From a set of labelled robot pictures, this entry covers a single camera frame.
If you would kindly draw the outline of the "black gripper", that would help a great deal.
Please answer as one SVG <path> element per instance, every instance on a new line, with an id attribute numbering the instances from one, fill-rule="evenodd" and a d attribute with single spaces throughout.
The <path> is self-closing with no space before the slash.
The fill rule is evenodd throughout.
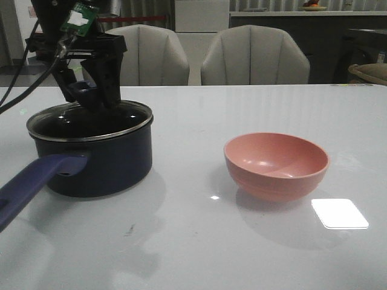
<path id="1" fill-rule="evenodd" d="M 26 39 L 31 53 L 65 57 L 67 51 L 85 51 L 100 57 L 81 62 L 95 84 L 93 93 L 98 106 L 111 109 L 121 100 L 120 71 L 123 53 L 127 51 L 122 36 L 104 33 L 100 20 L 116 16 L 118 1 L 32 1 L 41 32 L 31 32 Z M 68 86 L 76 83 L 74 71 L 66 60 L 60 60 L 51 72 L 67 102 L 76 99 Z"/>

